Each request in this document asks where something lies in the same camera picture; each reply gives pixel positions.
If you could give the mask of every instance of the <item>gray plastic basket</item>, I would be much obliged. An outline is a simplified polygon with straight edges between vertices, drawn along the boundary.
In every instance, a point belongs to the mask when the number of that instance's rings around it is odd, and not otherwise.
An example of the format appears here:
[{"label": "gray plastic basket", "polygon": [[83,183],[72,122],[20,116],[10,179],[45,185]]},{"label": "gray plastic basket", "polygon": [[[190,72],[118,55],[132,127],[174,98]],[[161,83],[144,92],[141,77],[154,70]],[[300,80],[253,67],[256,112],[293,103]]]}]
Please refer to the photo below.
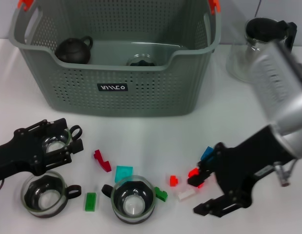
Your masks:
[{"label": "gray plastic basket", "polygon": [[[120,117],[188,114],[220,41],[221,14],[216,7],[211,13],[208,0],[35,0],[28,11],[24,6],[15,11],[9,39],[50,106],[61,111]],[[35,11],[37,19],[25,39]],[[56,58],[62,41],[83,36],[95,41],[90,64]],[[150,54],[157,66],[126,66],[138,53]],[[108,84],[122,90],[99,91]]]}]

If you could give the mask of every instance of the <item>white tabletop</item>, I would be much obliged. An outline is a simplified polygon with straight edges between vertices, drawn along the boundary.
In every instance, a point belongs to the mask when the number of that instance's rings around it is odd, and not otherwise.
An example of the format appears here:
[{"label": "white tabletop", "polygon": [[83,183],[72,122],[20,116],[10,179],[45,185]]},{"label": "white tabletop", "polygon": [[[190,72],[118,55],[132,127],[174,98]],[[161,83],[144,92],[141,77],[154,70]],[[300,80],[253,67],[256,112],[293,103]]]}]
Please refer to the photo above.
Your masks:
[{"label": "white tabletop", "polygon": [[[256,184],[250,208],[222,218],[192,211],[196,205],[222,195],[213,177],[196,196],[183,202],[176,198],[176,192],[187,186],[187,173],[207,146],[222,141],[234,147],[267,124],[251,87],[227,74],[225,59],[229,49],[221,45],[213,54],[193,113],[181,117],[117,118],[51,109],[19,50],[0,39],[0,145],[8,142],[17,128],[62,117],[69,126],[78,124],[83,128],[84,144],[82,152],[72,155],[72,163],[55,169],[68,186],[81,185],[82,196],[70,200],[54,218],[39,219],[20,202],[21,186],[30,174],[7,178],[0,191],[0,234],[302,233],[302,161],[296,166],[290,187],[281,188],[276,175],[270,174]],[[302,61],[302,47],[294,48],[294,54]],[[110,161],[112,172],[106,173],[93,159],[97,149]],[[110,200],[101,193],[105,183],[114,185],[117,165],[133,166],[134,174],[168,192],[168,200],[157,200],[153,215],[143,224],[119,221]],[[180,176],[181,185],[170,188],[166,182],[169,175]],[[87,192],[98,194],[93,213],[84,211]]]}]

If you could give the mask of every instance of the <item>black kettle handle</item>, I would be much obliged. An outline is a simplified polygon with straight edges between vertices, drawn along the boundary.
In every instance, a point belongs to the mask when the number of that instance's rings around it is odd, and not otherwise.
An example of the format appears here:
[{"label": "black kettle handle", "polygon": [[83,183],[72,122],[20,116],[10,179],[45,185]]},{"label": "black kettle handle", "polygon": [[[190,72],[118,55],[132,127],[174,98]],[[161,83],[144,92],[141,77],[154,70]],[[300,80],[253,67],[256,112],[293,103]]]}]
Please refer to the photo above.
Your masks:
[{"label": "black kettle handle", "polygon": [[288,37],[285,41],[285,46],[289,49],[289,51],[292,51],[295,37],[297,34],[297,25],[293,22],[288,23]]},{"label": "black kettle handle", "polygon": [[93,46],[93,39],[92,37],[90,36],[85,36],[81,39],[81,41],[83,41],[83,43],[86,41],[86,40],[89,40],[89,45],[88,45],[88,49],[91,50],[92,46]]}]

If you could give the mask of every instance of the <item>teapot lid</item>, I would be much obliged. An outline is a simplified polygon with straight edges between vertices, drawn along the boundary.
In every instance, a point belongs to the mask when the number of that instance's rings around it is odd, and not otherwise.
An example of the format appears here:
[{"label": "teapot lid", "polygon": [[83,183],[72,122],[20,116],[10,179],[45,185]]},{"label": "teapot lid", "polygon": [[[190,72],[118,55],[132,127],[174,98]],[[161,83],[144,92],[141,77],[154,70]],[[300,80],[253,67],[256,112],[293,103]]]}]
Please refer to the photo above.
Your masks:
[{"label": "teapot lid", "polygon": [[246,25],[246,36],[261,42],[272,40],[282,41],[288,36],[288,24],[285,21],[277,22],[268,18],[255,18]]},{"label": "teapot lid", "polygon": [[75,38],[69,38],[59,46],[59,50],[64,54],[77,53],[80,50],[84,50],[85,48],[86,48],[85,43]]}]

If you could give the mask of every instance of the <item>orange basket handle clip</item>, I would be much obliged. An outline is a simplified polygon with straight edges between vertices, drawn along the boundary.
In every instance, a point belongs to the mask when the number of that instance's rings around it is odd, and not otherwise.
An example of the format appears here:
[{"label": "orange basket handle clip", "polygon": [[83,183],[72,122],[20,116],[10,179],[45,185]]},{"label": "orange basket handle clip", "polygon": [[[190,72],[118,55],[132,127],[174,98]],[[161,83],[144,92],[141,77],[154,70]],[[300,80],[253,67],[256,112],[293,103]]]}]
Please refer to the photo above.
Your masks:
[{"label": "orange basket handle clip", "polygon": [[211,10],[211,14],[214,15],[215,14],[215,7],[218,13],[221,12],[221,7],[220,7],[220,3],[219,0],[208,0],[209,1],[209,6],[210,6],[210,10]]},{"label": "orange basket handle clip", "polygon": [[22,3],[25,3],[26,6],[24,6],[24,11],[27,11],[33,4],[34,0],[19,0],[18,8],[22,6]]}]

